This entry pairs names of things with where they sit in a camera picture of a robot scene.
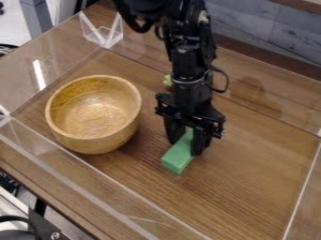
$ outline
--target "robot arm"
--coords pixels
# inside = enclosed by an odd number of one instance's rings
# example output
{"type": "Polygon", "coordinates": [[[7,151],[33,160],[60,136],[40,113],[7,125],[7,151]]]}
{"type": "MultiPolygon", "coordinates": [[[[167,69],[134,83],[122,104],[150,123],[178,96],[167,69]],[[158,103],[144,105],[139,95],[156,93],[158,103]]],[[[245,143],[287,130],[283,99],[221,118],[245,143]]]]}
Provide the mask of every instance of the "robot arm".
{"type": "Polygon", "coordinates": [[[171,143],[179,140],[186,127],[192,128],[191,154],[200,155],[211,144],[211,137],[221,139],[226,121],[211,106],[211,92],[227,89],[213,88],[213,72],[223,72],[211,66],[217,48],[204,1],[114,0],[114,4],[135,32],[147,33],[155,26],[155,35],[164,41],[174,94],[156,95],[155,112],[164,118],[171,143]]]}

